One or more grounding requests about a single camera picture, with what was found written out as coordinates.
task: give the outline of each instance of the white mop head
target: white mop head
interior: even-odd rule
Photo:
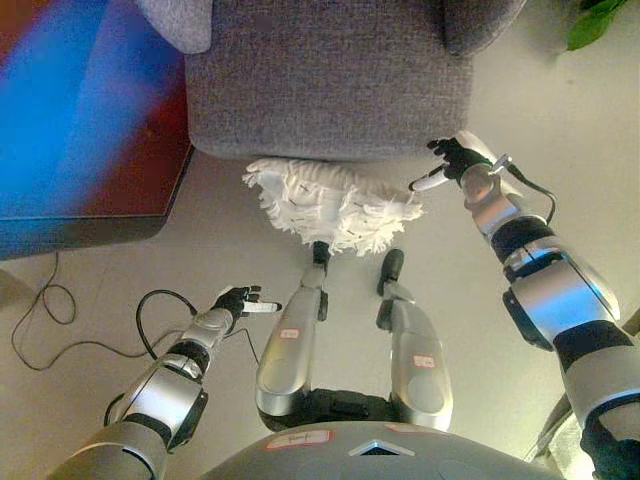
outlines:
[[[298,233],[305,244],[326,242],[330,253],[383,252],[403,221],[423,213],[411,192],[332,163],[264,159],[247,171],[243,180],[262,187],[260,207],[275,228]]]

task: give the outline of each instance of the chair seat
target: chair seat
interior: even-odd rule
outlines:
[[[465,125],[469,59],[428,0],[217,1],[186,56],[194,145],[220,158],[424,158]]]

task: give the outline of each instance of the dark wooden furniture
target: dark wooden furniture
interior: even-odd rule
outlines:
[[[156,234],[191,152],[183,58],[132,1],[0,2],[0,259]]]

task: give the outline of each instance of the power cord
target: power cord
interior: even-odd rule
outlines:
[[[33,299],[33,301],[31,302],[31,305],[29,306],[27,311],[24,313],[24,315],[22,315],[20,320],[18,320],[18,322],[16,323],[16,326],[13,327],[13,331],[11,332],[11,347],[13,348],[13,351],[18,356],[20,361],[27,368],[29,368],[30,370],[36,371],[36,372],[43,372],[45,370],[50,369],[60,359],[60,357],[62,357],[62,355],[64,355],[66,352],[68,352],[72,348],[80,346],[80,345],[96,345],[96,346],[105,348],[106,350],[109,350],[110,352],[113,352],[116,355],[120,355],[121,357],[125,357],[125,358],[140,358],[140,357],[143,357],[143,356],[148,354],[154,360],[157,359],[158,357],[155,354],[153,348],[155,346],[157,346],[160,342],[162,342],[165,338],[167,338],[169,335],[174,334],[174,333],[182,333],[182,330],[177,330],[177,329],[167,330],[162,335],[160,335],[160,337],[158,339],[156,339],[153,343],[149,343],[149,340],[147,339],[147,337],[146,337],[146,335],[144,333],[144,328],[142,326],[142,308],[144,307],[144,304],[147,302],[147,300],[149,300],[149,298],[151,298],[154,295],[164,294],[164,295],[170,295],[172,297],[175,297],[175,298],[177,298],[178,300],[180,300],[181,302],[183,302],[187,306],[187,308],[189,309],[189,312],[191,313],[191,315],[197,315],[198,314],[198,310],[193,306],[193,304],[189,300],[187,300],[184,296],[180,295],[179,293],[174,292],[172,290],[152,290],[151,292],[147,293],[144,297],[142,297],[142,299],[138,303],[138,307],[136,308],[136,327],[138,329],[138,333],[140,335],[140,339],[142,340],[142,343],[145,346],[145,351],[136,352],[136,353],[127,353],[127,352],[123,352],[121,350],[118,350],[117,348],[112,347],[110,345],[107,345],[106,343],[99,342],[99,341],[96,341],[96,340],[81,340],[81,341],[78,341],[78,342],[71,343],[71,344],[67,345],[66,347],[64,347],[46,365],[44,365],[44,366],[36,366],[36,365],[33,365],[31,362],[29,362],[25,358],[25,356],[20,352],[20,350],[18,349],[18,346],[16,345],[16,334],[17,334],[18,330],[20,329],[20,326],[29,317],[29,315],[34,311],[34,309],[38,305],[38,302],[40,300],[42,300],[42,304],[44,306],[45,311],[47,312],[47,315],[49,315],[49,318],[51,318],[51,320],[53,320],[54,322],[56,322],[59,325],[70,325],[73,322],[75,322],[76,317],[77,317],[77,303],[76,303],[76,299],[73,296],[73,294],[71,293],[71,291],[67,287],[65,287],[64,285],[53,283],[54,278],[58,274],[59,268],[60,268],[60,254],[59,254],[59,252],[55,252],[55,261],[54,261],[53,271],[51,272],[51,275],[49,276],[49,278],[46,281],[46,283],[44,284],[44,286],[36,293],[36,296]],[[64,292],[65,295],[67,295],[69,301],[71,302],[72,313],[71,313],[71,316],[70,316],[69,320],[67,320],[67,321],[60,320],[53,313],[53,311],[49,307],[49,304],[47,303],[46,293],[47,293],[47,291],[49,291],[51,289],[54,289],[54,288],[62,290],[62,292]],[[246,335],[247,341],[249,343],[249,347],[251,348],[251,353],[253,354],[253,358],[254,358],[254,360],[256,362],[256,365],[259,365],[260,361],[258,360],[258,355],[256,354],[255,347],[253,346],[253,341],[251,340],[251,334],[249,333],[249,330],[247,330],[246,328],[240,328],[240,329],[236,330],[233,333],[225,335],[224,340],[227,340],[228,338],[231,338],[234,335],[237,335],[239,333],[244,333]],[[111,400],[111,402],[107,406],[107,409],[105,411],[104,418],[103,418],[103,425],[104,426],[107,426],[108,423],[109,423],[109,415],[111,414],[111,410],[113,409],[115,404],[119,400],[121,400],[123,397],[124,397],[124,393],[121,393],[120,395],[117,395],[113,400]]]
[[[529,180],[524,175],[524,173],[522,173],[522,171],[517,166],[515,166],[513,163],[509,162],[506,165],[505,168],[520,183],[526,185],[527,187],[531,188],[532,190],[535,190],[536,192],[542,193],[543,195],[545,195],[551,201],[551,208],[549,209],[549,213],[547,214],[547,225],[549,225],[551,223],[551,220],[553,220],[553,216],[556,213],[556,207],[558,205],[558,199],[553,194],[553,192],[551,192],[551,190],[547,190],[546,188],[541,187],[537,183],[534,183],[531,180]]]
[[[224,339],[227,340],[228,338],[231,338],[234,335],[237,335],[238,333],[244,333],[247,336],[249,347],[251,347],[251,353],[253,353],[253,359],[256,361],[256,365],[260,365],[260,360],[258,360],[258,355],[256,355],[256,349],[253,347],[253,342],[251,341],[251,334],[249,333],[249,330],[247,330],[246,328],[240,328],[235,332],[230,333],[229,335],[225,335]]]
[[[53,320],[54,322],[56,322],[58,325],[70,325],[73,322],[75,322],[75,320],[76,320],[76,317],[77,317],[76,306],[77,305],[76,305],[76,300],[75,300],[73,294],[64,285],[53,283],[54,278],[58,274],[59,267],[60,267],[60,254],[58,252],[56,252],[55,253],[55,263],[54,263],[54,266],[53,266],[53,271],[52,271],[51,275],[49,276],[49,279],[44,284],[44,286],[37,292],[35,298],[33,299],[33,302],[31,302],[31,305],[29,306],[27,311],[24,313],[24,315],[22,315],[20,320],[18,320],[18,323],[16,323],[16,326],[13,327],[13,331],[11,332],[11,347],[13,348],[13,351],[18,356],[20,361],[27,368],[29,368],[30,370],[33,370],[35,372],[43,372],[45,370],[50,369],[60,359],[60,357],[62,357],[62,355],[64,355],[66,352],[68,352],[72,348],[78,347],[80,345],[96,345],[98,347],[102,347],[102,348],[104,348],[106,350],[109,350],[110,352],[115,353],[116,355],[119,355],[119,356],[125,357],[125,358],[140,358],[140,357],[143,357],[144,355],[146,355],[147,354],[146,351],[144,351],[144,352],[136,352],[136,353],[128,353],[128,352],[123,352],[122,350],[119,350],[119,349],[117,349],[115,347],[112,347],[110,345],[107,345],[106,343],[99,342],[97,340],[81,340],[81,341],[78,341],[78,342],[71,343],[71,344],[67,345],[66,347],[64,347],[46,365],[37,366],[37,365],[32,364],[31,362],[29,362],[26,359],[26,357],[18,349],[18,346],[16,344],[16,335],[18,333],[18,330],[20,329],[20,326],[29,317],[29,315],[34,311],[34,309],[36,308],[36,306],[38,305],[40,300],[42,300],[42,304],[43,304],[44,309],[47,312],[47,315],[49,316],[49,318],[51,320]],[[70,303],[72,305],[72,312],[71,312],[71,316],[69,317],[69,320],[64,321],[64,320],[61,320],[60,318],[58,318],[52,312],[51,308],[49,307],[49,304],[47,303],[46,293],[49,290],[55,289],[55,288],[61,290],[68,297],[68,299],[69,299],[69,301],[70,301]],[[162,340],[167,338],[169,335],[174,334],[174,333],[180,333],[180,332],[181,332],[181,330],[175,330],[175,329],[167,330],[162,335],[160,335],[160,337],[157,340],[155,340],[153,342],[152,346],[158,345]]]
[[[196,309],[196,307],[193,306],[193,304],[189,300],[187,300],[185,297],[183,297],[179,293],[174,292],[173,290],[164,290],[164,289],[152,290],[140,299],[140,302],[138,303],[138,308],[136,308],[136,327],[138,328],[138,335],[140,335],[140,340],[142,340],[142,344],[144,345],[144,348],[146,349],[149,356],[154,360],[157,360],[158,356],[153,351],[153,347],[149,343],[149,340],[147,340],[147,336],[144,333],[144,328],[142,327],[142,308],[144,307],[144,304],[147,303],[147,300],[149,300],[154,295],[160,295],[160,294],[171,295],[172,297],[175,297],[178,300],[180,300],[182,303],[184,303],[187,306],[187,308],[189,309],[189,312],[191,313],[191,316],[195,316],[198,314],[198,310]]]

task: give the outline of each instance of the white floor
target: white floor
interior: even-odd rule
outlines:
[[[470,128],[557,192],[557,232],[609,280],[628,316],[640,303],[640,5],[629,2],[597,44],[558,56],[561,22],[551,18],[559,14],[557,3],[529,2],[511,31],[477,57]],[[401,187],[433,166],[427,159],[357,168]],[[134,309],[154,288],[182,292],[200,308],[228,284],[261,284],[265,297],[286,301],[309,254],[295,237],[270,227],[256,192],[241,183],[243,167],[198,154],[156,238],[63,253],[58,281],[77,298],[77,324],[48,323],[40,311],[23,344],[29,358],[45,362],[81,338],[139,351]],[[523,192],[541,211],[547,208],[544,199]],[[409,225],[397,245],[408,259],[402,281],[446,345],[455,392],[451,431],[522,456],[562,393],[556,360],[528,346],[501,307],[506,281],[457,187],[429,193],[425,202],[427,215]],[[314,385],[388,394],[389,337],[374,325],[382,258],[332,261],[329,320],[318,326]],[[41,477],[71,454],[100,428],[109,400],[148,364],[80,347],[47,372],[23,367],[9,335],[52,260],[0,263],[0,472],[9,478]],[[188,320],[181,305],[160,298],[150,302],[144,319],[151,337]],[[242,320],[259,351],[276,319]],[[201,474],[268,433],[253,402],[254,373],[245,341],[226,342],[206,382],[210,403],[196,437],[170,459],[167,478]]]

